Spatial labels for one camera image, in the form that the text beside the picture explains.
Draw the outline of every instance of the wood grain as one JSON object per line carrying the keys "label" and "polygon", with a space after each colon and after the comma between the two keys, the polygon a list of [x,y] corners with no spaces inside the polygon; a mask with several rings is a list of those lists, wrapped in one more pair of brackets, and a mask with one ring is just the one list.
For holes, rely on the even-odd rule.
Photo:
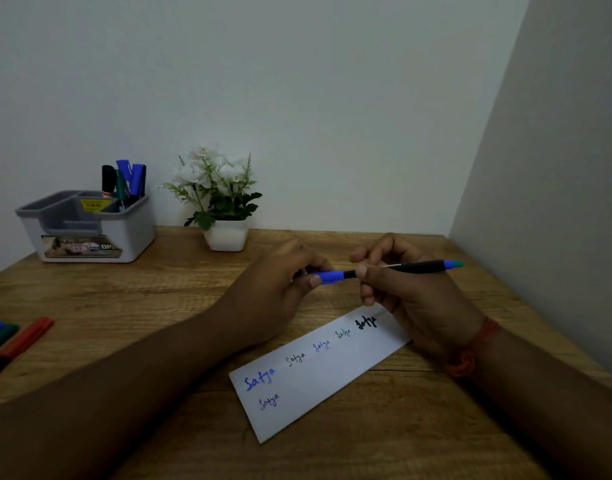
{"label": "wood grain", "polygon": [[[196,229],[160,227],[131,264],[42,264],[0,273],[0,319],[57,323],[0,375],[0,403],[210,306],[273,244],[299,237],[334,266],[372,233],[252,230],[241,253],[213,253]],[[612,376],[448,239],[410,235],[486,314],[612,386]],[[144,434],[117,479],[539,479],[539,452],[498,411],[403,347],[259,445],[228,373],[360,306],[357,283],[321,287],[280,336],[220,363]]]}

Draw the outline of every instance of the forearm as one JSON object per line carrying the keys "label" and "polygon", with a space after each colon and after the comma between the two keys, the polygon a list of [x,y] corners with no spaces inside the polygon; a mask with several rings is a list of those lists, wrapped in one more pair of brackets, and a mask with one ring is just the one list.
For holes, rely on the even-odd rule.
{"label": "forearm", "polygon": [[92,478],[239,345],[197,315],[0,406],[0,478]]}
{"label": "forearm", "polygon": [[578,478],[612,478],[612,390],[500,331],[472,381]]}

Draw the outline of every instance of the yellow label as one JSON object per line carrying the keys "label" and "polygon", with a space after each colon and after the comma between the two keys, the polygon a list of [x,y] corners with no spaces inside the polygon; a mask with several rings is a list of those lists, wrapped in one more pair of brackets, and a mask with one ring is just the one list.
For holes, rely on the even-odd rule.
{"label": "yellow label", "polygon": [[81,206],[84,208],[85,212],[99,212],[101,209],[108,207],[111,203],[111,200],[100,198],[81,199]]}

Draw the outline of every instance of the fingernail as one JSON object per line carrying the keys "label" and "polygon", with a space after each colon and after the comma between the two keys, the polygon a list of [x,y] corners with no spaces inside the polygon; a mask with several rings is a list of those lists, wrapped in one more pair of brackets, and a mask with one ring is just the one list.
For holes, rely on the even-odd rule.
{"label": "fingernail", "polygon": [[355,274],[357,275],[357,278],[359,278],[360,280],[363,280],[366,277],[367,272],[368,272],[368,268],[366,267],[365,264],[360,264],[359,266],[355,268]]}
{"label": "fingernail", "polygon": [[310,276],[310,286],[315,289],[321,284],[321,276]]}

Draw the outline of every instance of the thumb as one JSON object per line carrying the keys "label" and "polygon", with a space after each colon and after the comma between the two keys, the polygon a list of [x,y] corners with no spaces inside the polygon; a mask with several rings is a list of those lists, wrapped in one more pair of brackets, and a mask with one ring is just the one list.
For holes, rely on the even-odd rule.
{"label": "thumb", "polygon": [[301,276],[288,285],[283,292],[283,303],[288,310],[294,313],[304,297],[321,284],[317,274]]}
{"label": "thumb", "polygon": [[362,282],[399,298],[411,299],[415,294],[417,280],[413,274],[401,273],[384,266],[370,266],[364,263],[357,266],[355,273]]}

